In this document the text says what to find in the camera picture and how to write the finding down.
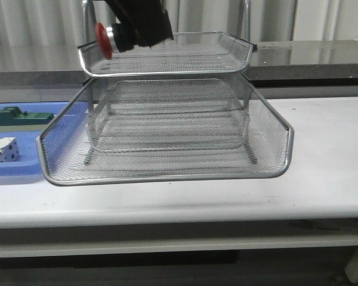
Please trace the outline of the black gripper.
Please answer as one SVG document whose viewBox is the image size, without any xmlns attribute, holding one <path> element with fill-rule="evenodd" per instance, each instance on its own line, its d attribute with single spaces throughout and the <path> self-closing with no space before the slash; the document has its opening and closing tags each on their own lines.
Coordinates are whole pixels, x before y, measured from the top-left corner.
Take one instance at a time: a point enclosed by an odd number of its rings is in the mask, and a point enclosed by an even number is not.
<svg viewBox="0 0 358 286">
<path fill-rule="evenodd" d="M 160 0 L 109 0 L 106 4 L 119 20 L 112 25 L 117 48 L 152 47 L 173 40 L 168 12 Z"/>
</svg>

